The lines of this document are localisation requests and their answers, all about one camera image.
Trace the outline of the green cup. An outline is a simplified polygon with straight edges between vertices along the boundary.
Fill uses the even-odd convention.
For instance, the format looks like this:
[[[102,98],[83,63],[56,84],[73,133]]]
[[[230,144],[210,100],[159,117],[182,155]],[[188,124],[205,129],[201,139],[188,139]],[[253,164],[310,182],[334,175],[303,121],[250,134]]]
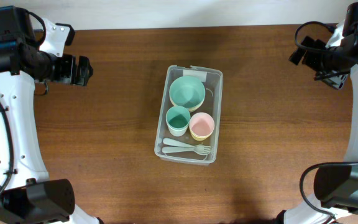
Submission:
[[[166,113],[166,122],[169,128],[181,130],[190,123],[190,112],[182,106],[173,106]]]

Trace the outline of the green bowl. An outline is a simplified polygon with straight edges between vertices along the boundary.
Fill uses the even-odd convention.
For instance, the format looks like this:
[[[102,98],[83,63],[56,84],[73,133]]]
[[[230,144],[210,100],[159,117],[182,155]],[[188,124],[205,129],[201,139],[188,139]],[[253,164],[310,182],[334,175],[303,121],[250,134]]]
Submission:
[[[170,101],[175,106],[183,106],[187,109],[202,104],[205,96],[206,90],[202,81],[192,76],[177,78],[169,88]]]

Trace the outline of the cream white cup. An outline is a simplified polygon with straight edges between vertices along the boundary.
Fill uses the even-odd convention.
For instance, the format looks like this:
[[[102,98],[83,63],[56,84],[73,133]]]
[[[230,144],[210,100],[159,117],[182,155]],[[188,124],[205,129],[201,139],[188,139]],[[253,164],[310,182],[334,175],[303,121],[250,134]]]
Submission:
[[[180,137],[186,133],[189,122],[185,119],[171,119],[168,121],[167,126],[171,135]]]

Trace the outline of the white plastic spoon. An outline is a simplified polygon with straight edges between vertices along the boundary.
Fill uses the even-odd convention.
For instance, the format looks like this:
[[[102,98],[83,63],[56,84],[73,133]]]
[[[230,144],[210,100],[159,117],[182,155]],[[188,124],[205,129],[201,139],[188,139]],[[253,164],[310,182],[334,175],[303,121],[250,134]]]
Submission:
[[[194,145],[190,145],[187,143],[183,143],[174,139],[170,139],[170,138],[164,138],[163,139],[163,143],[165,145],[165,147],[172,147],[172,146],[177,146],[177,147],[193,147]]]

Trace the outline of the pink cup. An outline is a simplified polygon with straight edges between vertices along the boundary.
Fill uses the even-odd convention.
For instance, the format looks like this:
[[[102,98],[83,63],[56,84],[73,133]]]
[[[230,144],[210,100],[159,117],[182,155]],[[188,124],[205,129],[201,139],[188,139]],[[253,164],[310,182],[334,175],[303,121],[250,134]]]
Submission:
[[[211,115],[204,112],[194,114],[190,119],[189,128],[199,136],[205,136],[214,131],[215,122]]]

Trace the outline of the yellow cup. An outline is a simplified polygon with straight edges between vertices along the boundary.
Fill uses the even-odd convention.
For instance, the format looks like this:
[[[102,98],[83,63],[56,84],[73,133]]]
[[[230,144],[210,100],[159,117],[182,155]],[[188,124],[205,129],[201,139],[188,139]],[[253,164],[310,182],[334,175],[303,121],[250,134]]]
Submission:
[[[199,136],[199,135],[195,134],[195,132],[192,129],[190,129],[190,133],[191,133],[192,138],[196,141],[204,141],[205,139],[210,137],[210,135],[212,135],[212,132],[210,132],[205,136]]]

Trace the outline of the white plastic fork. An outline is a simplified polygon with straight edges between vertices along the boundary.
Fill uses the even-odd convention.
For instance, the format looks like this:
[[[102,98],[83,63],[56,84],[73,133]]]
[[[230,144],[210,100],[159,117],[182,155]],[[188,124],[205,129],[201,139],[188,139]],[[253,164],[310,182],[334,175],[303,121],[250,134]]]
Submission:
[[[208,155],[212,151],[210,146],[193,146],[193,147],[163,147],[162,152],[165,154],[179,153],[179,152],[195,152],[198,155]]]

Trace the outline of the yellow bowl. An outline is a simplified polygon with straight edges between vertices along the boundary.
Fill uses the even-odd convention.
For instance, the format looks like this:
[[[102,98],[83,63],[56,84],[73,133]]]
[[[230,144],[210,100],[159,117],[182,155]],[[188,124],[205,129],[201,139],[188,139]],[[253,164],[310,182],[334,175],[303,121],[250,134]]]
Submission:
[[[170,99],[170,102],[172,103],[173,106],[176,106],[176,105],[177,105],[176,103],[173,102],[172,99]],[[204,101],[202,101],[201,103],[197,104],[197,105],[194,106],[194,107],[188,108],[188,111],[189,111],[190,113],[196,111],[198,108],[201,107],[201,105],[202,105],[203,103],[204,103]]]

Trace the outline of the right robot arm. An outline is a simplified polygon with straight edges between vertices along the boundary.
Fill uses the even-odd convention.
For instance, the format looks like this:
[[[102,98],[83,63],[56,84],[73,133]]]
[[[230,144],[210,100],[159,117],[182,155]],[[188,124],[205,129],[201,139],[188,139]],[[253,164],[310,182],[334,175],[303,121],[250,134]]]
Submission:
[[[314,80],[335,90],[352,82],[351,134],[342,162],[324,162],[307,168],[300,177],[303,202],[280,212],[275,223],[337,223],[358,215],[358,2],[348,6],[336,26],[322,25],[332,34],[328,42],[306,36],[295,41],[289,60],[315,72]]]

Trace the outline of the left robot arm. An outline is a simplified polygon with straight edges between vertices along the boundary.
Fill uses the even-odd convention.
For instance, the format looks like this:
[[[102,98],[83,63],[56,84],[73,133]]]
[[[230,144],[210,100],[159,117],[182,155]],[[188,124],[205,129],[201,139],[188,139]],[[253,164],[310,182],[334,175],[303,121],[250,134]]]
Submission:
[[[75,202],[69,180],[51,180],[40,153],[34,116],[37,83],[85,86],[93,74],[85,56],[65,54],[75,30],[21,7],[0,7],[0,221],[100,223]]]

